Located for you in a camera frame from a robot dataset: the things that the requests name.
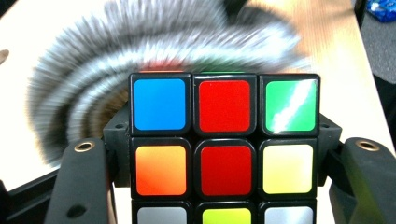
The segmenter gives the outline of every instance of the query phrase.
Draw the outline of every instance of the cube face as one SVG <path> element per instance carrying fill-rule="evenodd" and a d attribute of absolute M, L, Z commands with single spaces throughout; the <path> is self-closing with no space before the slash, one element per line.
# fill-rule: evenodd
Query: cube face
<path fill-rule="evenodd" d="M 249 201 L 200 203 L 195 209 L 197 224 L 255 224 L 256 209 Z"/>
<path fill-rule="evenodd" d="M 263 149 L 262 188 L 268 194 L 307 193 L 312 189 L 314 149 L 309 145 Z"/>
<path fill-rule="evenodd" d="M 131 140 L 132 196 L 184 199 L 191 192 L 191 148 L 183 138 Z"/>
<path fill-rule="evenodd" d="M 134 83 L 134 114 L 139 130 L 180 130 L 186 125 L 186 85 L 179 78 Z"/>
<path fill-rule="evenodd" d="M 318 135 L 318 76 L 265 75 L 260 85 L 260 124 L 265 134 Z"/>
<path fill-rule="evenodd" d="M 150 207 L 141 208 L 137 212 L 137 223 L 187 224 L 187 212 L 181 207 Z"/>
<path fill-rule="evenodd" d="M 202 82 L 199 86 L 200 128 L 207 133 L 245 132 L 250 124 L 249 98 L 249 85 L 244 80 Z M 235 106 L 234 101 L 245 103 Z"/>
<path fill-rule="evenodd" d="M 256 126 L 256 76 L 194 76 L 194 128 L 203 136 L 252 133 Z"/>
<path fill-rule="evenodd" d="M 192 224 L 192 206 L 188 202 L 132 201 L 135 224 Z"/>
<path fill-rule="evenodd" d="M 256 152 L 244 139 L 209 139 L 194 153 L 194 185 L 205 200 L 246 199 L 255 189 Z"/>
<path fill-rule="evenodd" d="M 259 205 L 259 222 L 265 224 L 314 224 L 316 201 L 264 202 Z"/>
<path fill-rule="evenodd" d="M 265 222 L 276 223 L 314 223 L 314 211 L 310 207 L 278 207 L 265 211 Z"/>
<path fill-rule="evenodd" d="M 189 74 L 130 76 L 132 135 L 185 133 L 191 126 Z"/>
<path fill-rule="evenodd" d="M 250 224 L 251 216 L 252 214 L 246 208 L 207 209 L 202 215 L 202 223 Z"/>
<path fill-rule="evenodd" d="M 265 200 L 316 198 L 316 163 L 316 139 L 264 141 L 259 156 L 259 194 Z"/>
<path fill-rule="evenodd" d="M 181 146 L 138 147 L 136 189 L 140 195 L 186 192 L 186 149 Z"/>

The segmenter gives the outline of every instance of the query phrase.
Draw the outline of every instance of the green sticker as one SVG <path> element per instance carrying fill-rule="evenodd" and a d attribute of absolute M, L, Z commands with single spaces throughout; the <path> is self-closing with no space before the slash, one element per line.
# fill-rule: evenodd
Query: green sticker
<path fill-rule="evenodd" d="M 247 208 L 207 209 L 203 224 L 250 224 L 251 213 Z"/>
<path fill-rule="evenodd" d="M 265 103 L 265 125 L 269 131 L 312 131 L 317 115 L 317 82 L 313 79 L 270 82 Z"/>
<path fill-rule="evenodd" d="M 245 72 L 221 72 L 221 71 L 216 71 L 216 72 L 201 72 L 201 74 L 244 74 Z"/>

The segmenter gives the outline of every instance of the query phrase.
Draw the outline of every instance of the gray fuzzy object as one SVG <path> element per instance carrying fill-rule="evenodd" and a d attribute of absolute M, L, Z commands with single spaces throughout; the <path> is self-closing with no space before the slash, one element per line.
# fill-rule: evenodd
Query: gray fuzzy object
<path fill-rule="evenodd" d="M 227 22 L 220 0 L 106 1 L 64 28 L 29 86 L 29 115 L 47 161 L 100 137 L 127 101 L 132 72 L 156 62 L 203 70 L 275 73 L 309 66 L 300 38 L 272 12 L 243 7 Z"/>

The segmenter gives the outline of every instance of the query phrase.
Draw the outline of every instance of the metal screw hole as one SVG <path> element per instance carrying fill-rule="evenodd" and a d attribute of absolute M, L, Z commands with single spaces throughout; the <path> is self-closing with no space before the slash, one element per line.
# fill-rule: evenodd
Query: metal screw hole
<path fill-rule="evenodd" d="M 83 142 L 75 146 L 76 152 L 85 152 L 93 149 L 95 147 L 94 142 Z"/>
<path fill-rule="evenodd" d="M 361 149 L 367 150 L 367 151 L 378 151 L 379 146 L 377 146 L 375 143 L 368 142 L 368 141 L 363 141 L 359 140 L 356 142 L 356 145 L 360 147 Z"/>

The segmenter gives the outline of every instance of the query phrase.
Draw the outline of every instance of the wooden table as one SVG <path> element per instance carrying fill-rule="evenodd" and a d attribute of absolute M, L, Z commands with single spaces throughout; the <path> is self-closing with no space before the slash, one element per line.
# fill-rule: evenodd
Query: wooden table
<path fill-rule="evenodd" d="M 321 76 L 320 113 L 343 128 L 341 140 L 369 138 L 393 152 L 387 124 L 348 0 L 265 0 L 290 19 L 302 38 L 298 50 L 309 55 Z M 19 0 L 0 20 L 0 49 L 9 49 L 0 65 L 0 179 L 7 189 L 48 173 L 52 168 L 37 155 L 35 135 L 26 118 L 25 91 L 37 59 L 66 24 L 90 1 Z M 318 223 L 333 223 L 328 190 L 318 191 Z M 130 223 L 129 189 L 118 189 L 120 223 Z"/>

